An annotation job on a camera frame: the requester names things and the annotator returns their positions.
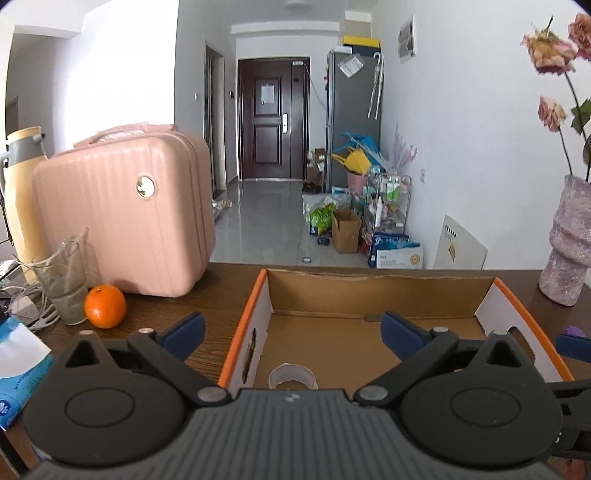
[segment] blue gripper pad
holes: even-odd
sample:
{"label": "blue gripper pad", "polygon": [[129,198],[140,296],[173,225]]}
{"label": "blue gripper pad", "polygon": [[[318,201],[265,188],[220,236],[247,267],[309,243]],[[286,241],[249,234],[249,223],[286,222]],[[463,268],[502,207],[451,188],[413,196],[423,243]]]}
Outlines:
{"label": "blue gripper pad", "polygon": [[402,361],[413,356],[433,340],[431,333],[394,312],[384,314],[380,332],[384,345]]}
{"label": "blue gripper pad", "polygon": [[556,351],[560,355],[591,364],[591,339],[563,333],[556,338]]}
{"label": "blue gripper pad", "polygon": [[205,317],[193,312],[157,334],[155,340],[167,352],[184,362],[203,343],[204,338]]}

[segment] plastic bottle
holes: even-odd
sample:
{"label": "plastic bottle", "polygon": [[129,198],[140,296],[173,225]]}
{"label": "plastic bottle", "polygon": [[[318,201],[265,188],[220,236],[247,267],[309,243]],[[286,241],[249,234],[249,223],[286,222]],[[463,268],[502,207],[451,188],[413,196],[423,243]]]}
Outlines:
{"label": "plastic bottle", "polygon": [[378,197],[378,204],[375,208],[375,227],[379,228],[382,225],[382,215],[384,214],[384,203],[382,197]]}

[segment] ceiling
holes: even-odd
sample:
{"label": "ceiling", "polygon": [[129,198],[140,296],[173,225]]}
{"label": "ceiling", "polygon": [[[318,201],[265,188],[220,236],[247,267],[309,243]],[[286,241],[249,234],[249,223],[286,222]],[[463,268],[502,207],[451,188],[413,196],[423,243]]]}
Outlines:
{"label": "ceiling", "polygon": [[[334,21],[345,16],[347,0],[219,0],[228,6],[233,24],[274,21]],[[292,8],[286,6],[292,1]]]}
{"label": "ceiling", "polygon": [[348,0],[347,10],[370,13],[378,4],[378,0]]}

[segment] glass cup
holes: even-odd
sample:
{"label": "glass cup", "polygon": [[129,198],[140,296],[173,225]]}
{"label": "glass cup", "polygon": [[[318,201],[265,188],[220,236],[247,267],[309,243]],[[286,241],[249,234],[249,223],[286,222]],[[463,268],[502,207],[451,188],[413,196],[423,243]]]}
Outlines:
{"label": "glass cup", "polygon": [[84,256],[78,242],[62,243],[52,256],[31,268],[66,325],[78,325],[86,320],[84,299],[88,288]]}

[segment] pink suitcase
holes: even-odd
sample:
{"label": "pink suitcase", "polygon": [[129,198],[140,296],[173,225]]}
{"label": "pink suitcase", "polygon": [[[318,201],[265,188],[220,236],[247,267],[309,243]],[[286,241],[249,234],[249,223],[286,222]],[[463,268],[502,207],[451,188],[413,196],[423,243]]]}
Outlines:
{"label": "pink suitcase", "polygon": [[209,150],[174,125],[100,132],[33,172],[51,248],[88,227],[89,286],[180,297],[215,246]]}

